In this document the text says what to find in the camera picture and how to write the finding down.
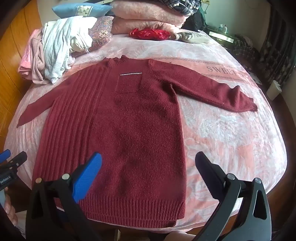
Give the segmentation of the white cup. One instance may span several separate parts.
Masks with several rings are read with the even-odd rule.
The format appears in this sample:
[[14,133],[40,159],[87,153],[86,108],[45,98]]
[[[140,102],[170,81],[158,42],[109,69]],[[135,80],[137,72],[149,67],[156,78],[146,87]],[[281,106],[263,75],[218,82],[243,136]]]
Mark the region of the white cup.
[[282,93],[280,84],[273,80],[270,87],[268,88],[266,95],[270,100],[274,100],[279,94]]

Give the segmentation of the cream zippered garment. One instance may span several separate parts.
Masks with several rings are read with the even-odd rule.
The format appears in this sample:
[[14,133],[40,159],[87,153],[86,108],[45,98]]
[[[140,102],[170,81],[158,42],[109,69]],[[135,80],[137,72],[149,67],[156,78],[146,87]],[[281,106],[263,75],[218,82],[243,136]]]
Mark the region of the cream zippered garment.
[[73,37],[70,41],[71,52],[89,52],[92,46],[92,38],[89,35]]

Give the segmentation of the blue pillow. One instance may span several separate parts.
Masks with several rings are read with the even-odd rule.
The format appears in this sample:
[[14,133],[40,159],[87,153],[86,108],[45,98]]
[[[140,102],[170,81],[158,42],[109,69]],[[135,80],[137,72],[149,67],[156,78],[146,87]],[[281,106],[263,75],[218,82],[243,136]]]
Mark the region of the blue pillow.
[[105,16],[110,10],[112,10],[112,6],[91,3],[70,3],[56,5],[52,10],[61,19],[70,18],[72,16],[92,16],[99,18]]

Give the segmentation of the dark patterned curtain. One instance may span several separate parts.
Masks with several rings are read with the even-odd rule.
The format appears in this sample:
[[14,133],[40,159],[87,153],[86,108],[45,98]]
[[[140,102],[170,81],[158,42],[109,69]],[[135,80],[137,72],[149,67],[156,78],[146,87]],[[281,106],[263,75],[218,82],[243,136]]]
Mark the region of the dark patterned curtain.
[[295,35],[274,8],[270,9],[266,38],[260,50],[258,68],[267,82],[281,87],[295,68]]

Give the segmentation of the pink garment on pile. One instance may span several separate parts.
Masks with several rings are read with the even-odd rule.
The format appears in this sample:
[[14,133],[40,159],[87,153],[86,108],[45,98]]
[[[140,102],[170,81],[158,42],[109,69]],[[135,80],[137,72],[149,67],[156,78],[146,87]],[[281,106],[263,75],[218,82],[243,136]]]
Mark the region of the pink garment on pile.
[[22,56],[18,73],[23,79],[32,81],[37,85],[46,85],[49,80],[45,78],[45,59],[42,43],[42,29],[35,29],[31,34],[24,54]]

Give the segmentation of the pink patterned bed blanket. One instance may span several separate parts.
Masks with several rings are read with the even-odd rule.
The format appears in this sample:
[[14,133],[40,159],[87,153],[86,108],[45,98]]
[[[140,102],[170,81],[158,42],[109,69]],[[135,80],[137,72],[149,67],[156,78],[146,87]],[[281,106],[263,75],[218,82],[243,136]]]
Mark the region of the pink patterned bed blanket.
[[[243,180],[255,177],[263,181],[266,192],[280,181],[287,167],[287,152],[273,110],[266,97],[244,68],[218,43],[187,44],[177,41],[136,40],[115,35],[100,49],[79,57],[65,73],[75,72],[101,61],[120,56],[156,59],[182,65],[253,98],[256,112],[231,113],[192,98],[179,96],[183,127],[187,189],[183,219],[174,230],[190,230],[203,226],[218,202],[212,198],[194,164],[198,151],[203,151],[226,172]],[[21,60],[12,36],[1,41],[1,148],[16,155],[25,151],[28,160],[18,170],[26,185],[31,185],[39,141],[47,117],[42,113],[35,120],[17,127],[27,105],[53,88],[52,84],[35,85],[17,72]]]

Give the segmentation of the dark red knit sweater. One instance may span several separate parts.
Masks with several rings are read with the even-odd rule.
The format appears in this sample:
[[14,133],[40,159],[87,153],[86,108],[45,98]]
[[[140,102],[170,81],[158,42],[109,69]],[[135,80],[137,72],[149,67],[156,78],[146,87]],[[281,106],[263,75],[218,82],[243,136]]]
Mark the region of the dark red knit sweater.
[[234,113],[257,111],[240,87],[180,65],[126,56],[82,69],[27,106],[48,111],[33,176],[52,181],[94,153],[102,166],[79,205],[89,219],[167,228],[185,215],[186,161],[177,93]]

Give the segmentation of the paisley patterned pillow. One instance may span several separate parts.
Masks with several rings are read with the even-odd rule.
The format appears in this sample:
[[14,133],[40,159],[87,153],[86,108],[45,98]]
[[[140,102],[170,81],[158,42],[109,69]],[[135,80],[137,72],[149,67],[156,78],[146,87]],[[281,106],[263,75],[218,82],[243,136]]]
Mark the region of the paisley patterned pillow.
[[83,50],[82,52],[73,52],[72,57],[79,57],[106,45],[112,38],[111,29],[113,19],[113,16],[102,16],[97,18],[94,26],[88,30],[88,34],[93,40],[91,47],[88,48],[88,52],[86,50]]

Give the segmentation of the folded pink fluffy blanket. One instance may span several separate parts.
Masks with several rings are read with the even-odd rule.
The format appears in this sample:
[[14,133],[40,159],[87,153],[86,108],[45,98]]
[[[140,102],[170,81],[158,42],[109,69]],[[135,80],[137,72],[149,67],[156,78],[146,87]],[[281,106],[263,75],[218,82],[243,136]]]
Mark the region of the folded pink fluffy blanket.
[[111,32],[115,35],[128,34],[134,29],[165,30],[173,34],[188,18],[153,1],[112,1],[110,5],[115,15]]

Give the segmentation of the red shiny fabric bag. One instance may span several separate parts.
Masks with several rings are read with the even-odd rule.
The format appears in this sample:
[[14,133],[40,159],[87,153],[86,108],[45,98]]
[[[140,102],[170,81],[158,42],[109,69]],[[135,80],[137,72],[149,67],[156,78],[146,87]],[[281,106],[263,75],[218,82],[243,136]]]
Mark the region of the red shiny fabric bag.
[[138,40],[163,41],[163,40],[170,39],[171,34],[166,30],[158,30],[158,29],[139,30],[138,28],[136,28],[129,33],[129,37],[138,39]]

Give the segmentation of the dark plaid clothing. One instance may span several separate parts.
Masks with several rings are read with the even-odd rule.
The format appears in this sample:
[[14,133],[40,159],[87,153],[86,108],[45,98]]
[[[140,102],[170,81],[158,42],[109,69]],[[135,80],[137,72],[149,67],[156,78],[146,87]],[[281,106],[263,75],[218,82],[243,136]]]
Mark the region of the dark plaid clothing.
[[201,0],[160,0],[160,2],[184,16],[195,14],[201,6]]

